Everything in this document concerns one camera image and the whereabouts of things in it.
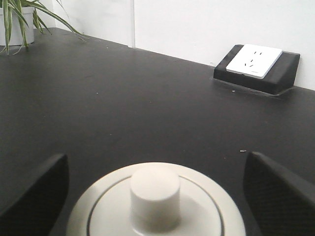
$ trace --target table surface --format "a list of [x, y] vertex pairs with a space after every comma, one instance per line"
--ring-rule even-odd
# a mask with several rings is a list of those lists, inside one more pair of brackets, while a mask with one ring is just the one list
[[54, 153], [69, 157], [69, 194], [50, 236], [64, 235], [92, 183], [134, 163], [206, 174], [234, 199], [248, 236], [261, 233], [244, 197], [240, 150], [315, 183], [315, 91], [268, 96], [212, 79], [206, 65], [52, 32], [36, 32], [28, 52], [0, 55], [1, 168], [18, 173]]

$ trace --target white outlet plate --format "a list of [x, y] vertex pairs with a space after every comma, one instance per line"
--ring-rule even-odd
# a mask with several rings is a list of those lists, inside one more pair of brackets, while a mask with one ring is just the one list
[[245, 44], [227, 65], [226, 70], [257, 79], [263, 79], [281, 56], [282, 50]]

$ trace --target white pot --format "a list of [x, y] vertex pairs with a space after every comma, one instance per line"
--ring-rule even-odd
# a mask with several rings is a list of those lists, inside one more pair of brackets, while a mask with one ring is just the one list
[[[34, 7], [23, 7], [22, 13], [29, 26], [25, 25], [25, 35], [27, 43], [34, 42], [34, 24], [33, 24]], [[22, 34], [18, 17], [12, 12], [12, 33], [9, 46], [22, 45]], [[3, 22], [3, 9], [0, 8], [0, 46], [5, 46], [5, 28]]]

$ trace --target white cylindrical cap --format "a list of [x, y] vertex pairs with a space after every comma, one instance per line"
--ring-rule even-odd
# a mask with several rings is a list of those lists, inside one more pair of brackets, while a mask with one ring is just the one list
[[176, 225], [180, 212], [180, 180], [166, 167], [148, 166], [130, 180], [131, 220], [136, 230], [164, 231]]

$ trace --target green leaf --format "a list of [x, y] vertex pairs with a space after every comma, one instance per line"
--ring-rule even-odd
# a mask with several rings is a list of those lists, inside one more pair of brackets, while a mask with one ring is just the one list
[[38, 21], [45, 27], [45, 29], [47, 29], [47, 31], [51, 34], [51, 32], [50, 32], [50, 30], [47, 28], [47, 26], [45, 25], [45, 23], [42, 21], [42, 19], [39, 17], [39, 16], [37, 16], [37, 18], [38, 18]]
[[10, 17], [11, 12], [8, 6], [8, 0], [2, 0], [2, 8], [3, 8], [3, 22], [5, 29], [5, 49], [6, 54], [9, 55], [9, 42], [11, 38], [11, 27], [12, 27], [12, 18]]
[[33, 1], [26, 1], [26, 0], [21, 0], [22, 3], [27, 3], [27, 5], [29, 6], [33, 6], [36, 9], [52, 16], [53, 18], [55, 18], [56, 20], [58, 20], [59, 22], [61, 22], [62, 24], [64, 24], [66, 27], [68, 27], [72, 32], [83, 36], [79, 31], [77, 31], [74, 27], [72, 27], [67, 21], [65, 21], [63, 18], [61, 18], [60, 16], [56, 15], [55, 13], [51, 12], [50, 10], [48, 10], [44, 5], [42, 5], [41, 3], [35, 3]]
[[38, 14], [37, 14], [36, 9], [34, 9], [34, 12], [33, 12], [33, 23], [35, 27], [39, 30], [39, 32], [44, 33], [43, 28], [41, 27], [40, 22], [38, 20]]
[[19, 18], [19, 24], [20, 24], [20, 29], [21, 29], [22, 39], [23, 39], [22, 45], [24, 45], [27, 48], [28, 47], [28, 43], [26, 41], [24, 22], [26, 23], [26, 25], [28, 27], [29, 27], [29, 25], [28, 25], [28, 23], [26, 22], [25, 18], [22, 15], [22, 3], [21, 3], [21, 0], [16, 0], [16, 6], [17, 6], [17, 8], [16, 8], [15, 13], [18, 15], [18, 18]]

